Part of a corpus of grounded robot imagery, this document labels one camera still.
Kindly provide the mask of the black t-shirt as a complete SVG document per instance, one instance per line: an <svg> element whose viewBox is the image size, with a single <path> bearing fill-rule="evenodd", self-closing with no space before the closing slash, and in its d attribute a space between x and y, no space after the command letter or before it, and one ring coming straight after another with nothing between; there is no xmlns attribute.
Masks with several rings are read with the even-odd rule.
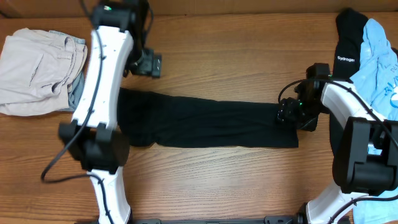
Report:
<svg viewBox="0 0 398 224"><path fill-rule="evenodd" d="M296 128L278 123L272 103L215 101L122 88L117 121L135 147L296 148Z"/></svg>

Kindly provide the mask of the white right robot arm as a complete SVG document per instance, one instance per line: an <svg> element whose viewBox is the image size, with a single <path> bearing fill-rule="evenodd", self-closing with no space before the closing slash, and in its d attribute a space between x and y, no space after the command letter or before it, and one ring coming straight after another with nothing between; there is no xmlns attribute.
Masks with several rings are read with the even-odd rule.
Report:
<svg viewBox="0 0 398 224"><path fill-rule="evenodd" d="M347 223L346 214L363 201L390 202L380 194L397 188L397 122L373 110L350 82L321 78L291 84L296 98L278 97L278 121L315 130L320 113L343 128L333 156L333 181L294 216L265 217L265 223Z"/></svg>

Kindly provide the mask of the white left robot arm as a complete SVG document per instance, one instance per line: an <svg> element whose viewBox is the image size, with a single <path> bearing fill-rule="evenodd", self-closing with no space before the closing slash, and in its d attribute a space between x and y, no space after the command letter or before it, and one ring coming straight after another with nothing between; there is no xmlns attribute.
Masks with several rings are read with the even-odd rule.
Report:
<svg viewBox="0 0 398 224"><path fill-rule="evenodd" d="M132 223L123 180L129 143L117 130L117 107L121 81L128 73L160 78L162 57L145 47L152 27L148 17L154 13L144 0L101 1L93 9L83 93L71 122L58 129L63 151L80 162L93 184L97 223Z"/></svg>

